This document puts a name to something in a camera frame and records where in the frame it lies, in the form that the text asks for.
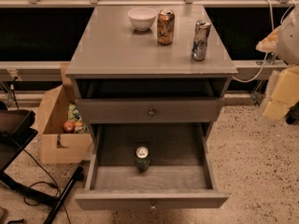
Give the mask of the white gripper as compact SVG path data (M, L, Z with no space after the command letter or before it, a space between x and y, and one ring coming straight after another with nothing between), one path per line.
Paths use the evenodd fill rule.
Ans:
M276 52L280 26L256 45L260 52ZM262 121L280 121L299 102L299 66L274 71L262 102Z

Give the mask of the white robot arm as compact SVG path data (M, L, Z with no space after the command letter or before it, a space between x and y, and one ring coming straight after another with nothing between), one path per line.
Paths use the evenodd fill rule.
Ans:
M263 100L262 121L274 124L299 102L299 7L295 7L279 27L256 45L261 52L274 52L288 67L274 71Z

